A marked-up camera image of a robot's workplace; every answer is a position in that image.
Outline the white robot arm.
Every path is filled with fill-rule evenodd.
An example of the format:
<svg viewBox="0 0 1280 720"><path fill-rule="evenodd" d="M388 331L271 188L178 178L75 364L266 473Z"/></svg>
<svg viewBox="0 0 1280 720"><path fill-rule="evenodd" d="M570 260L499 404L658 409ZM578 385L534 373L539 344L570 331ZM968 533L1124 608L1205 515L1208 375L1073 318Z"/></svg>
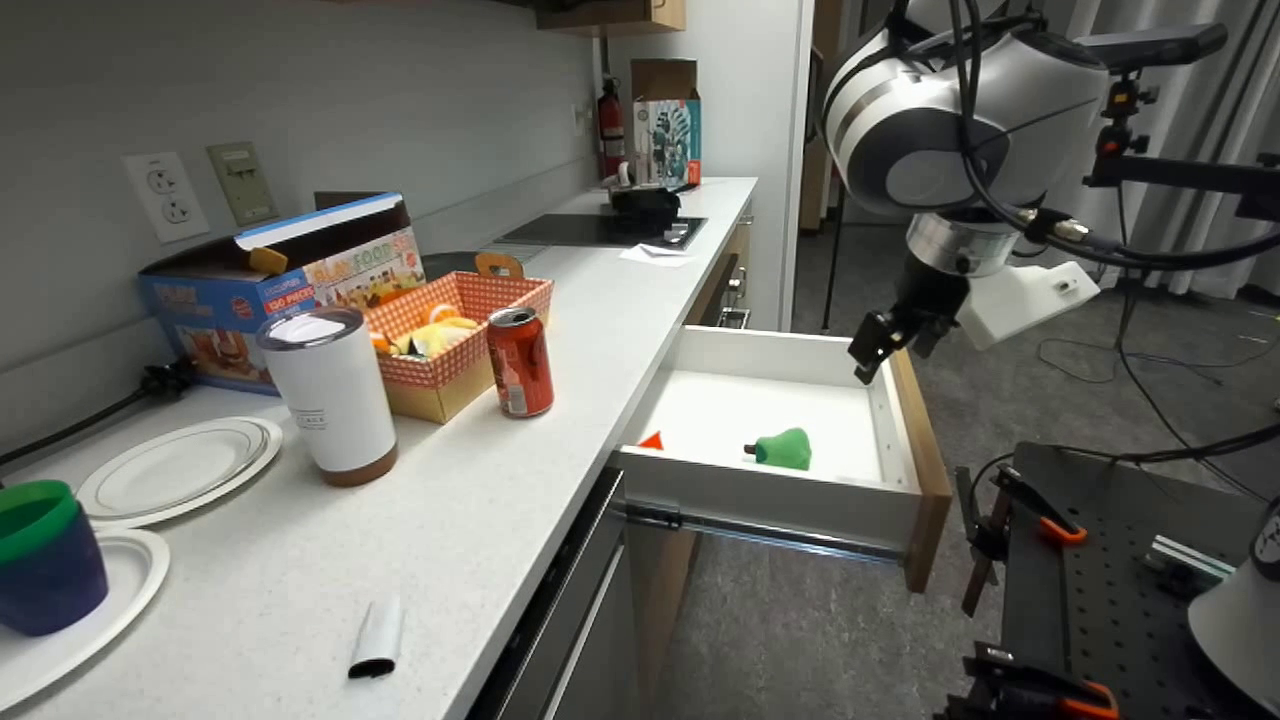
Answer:
<svg viewBox="0 0 1280 720"><path fill-rule="evenodd" d="M1010 263L1018 222L1078 169L1107 73L1040 13L1003 0L898 0L832 75L822 139L870 210L909 210L896 301L853 335L857 375L918 355L961 323L974 346L1086 303L1074 263Z"/></svg>

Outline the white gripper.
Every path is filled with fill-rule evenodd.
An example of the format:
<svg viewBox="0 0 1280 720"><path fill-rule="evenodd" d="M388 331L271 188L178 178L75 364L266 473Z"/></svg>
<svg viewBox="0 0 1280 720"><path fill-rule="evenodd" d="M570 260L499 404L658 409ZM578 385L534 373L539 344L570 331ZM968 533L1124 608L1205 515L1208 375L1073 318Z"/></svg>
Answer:
<svg viewBox="0 0 1280 720"><path fill-rule="evenodd" d="M846 344L862 385L896 346L928 359L946 329L972 346L990 346L1099 295L1074 260L1014 263L1014 232L986 220L918 210L903 239L898 308L867 311Z"/></svg>

